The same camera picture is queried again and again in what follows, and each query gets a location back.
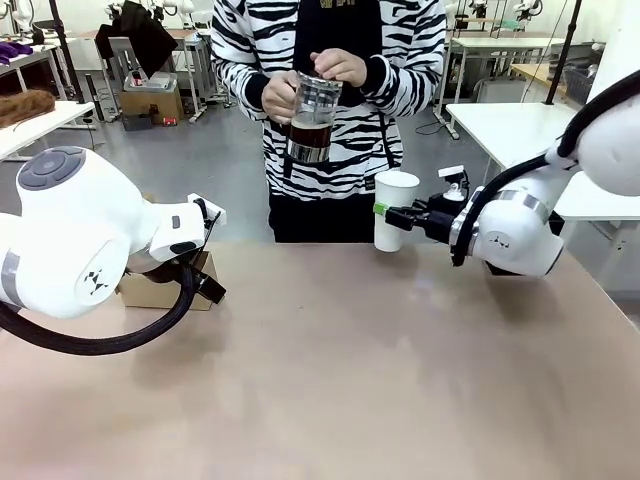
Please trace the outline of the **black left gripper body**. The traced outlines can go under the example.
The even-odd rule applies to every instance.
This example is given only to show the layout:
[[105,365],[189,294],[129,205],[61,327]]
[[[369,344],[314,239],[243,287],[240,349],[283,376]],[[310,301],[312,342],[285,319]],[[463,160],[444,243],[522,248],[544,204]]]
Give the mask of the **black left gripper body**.
[[226,289],[208,274],[196,272],[194,282],[196,293],[212,303],[220,303],[226,295]]

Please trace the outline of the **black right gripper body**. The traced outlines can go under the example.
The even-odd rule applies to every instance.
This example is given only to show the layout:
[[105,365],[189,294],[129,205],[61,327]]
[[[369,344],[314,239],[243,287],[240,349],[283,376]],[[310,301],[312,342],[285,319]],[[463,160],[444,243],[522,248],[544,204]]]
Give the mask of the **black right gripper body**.
[[432,195],[426,203],[426,220],[422,224],[425,236],[442,244],[448,244],[454,220],[462,212],[466,199],[461,193]]

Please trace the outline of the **person's left hand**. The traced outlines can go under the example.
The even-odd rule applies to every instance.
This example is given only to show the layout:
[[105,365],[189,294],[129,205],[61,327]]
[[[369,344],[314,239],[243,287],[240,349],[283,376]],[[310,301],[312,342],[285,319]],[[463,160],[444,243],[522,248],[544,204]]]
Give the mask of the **person's left hand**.
[[346,82],[355,88],[364,85],[367,79],[365,61],[342,49],[325,49],[312,52],[310,59],[315,73],[324,80]]

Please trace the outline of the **person's right hand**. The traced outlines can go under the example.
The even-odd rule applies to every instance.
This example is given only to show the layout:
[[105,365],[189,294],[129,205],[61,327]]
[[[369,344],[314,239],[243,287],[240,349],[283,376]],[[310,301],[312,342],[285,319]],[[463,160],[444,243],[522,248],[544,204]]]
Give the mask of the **person's right hand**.
[[298,74],[294,70],[274,75],[264,87],[261,102],[264,112],[274,122],[288,125],[294,116]]

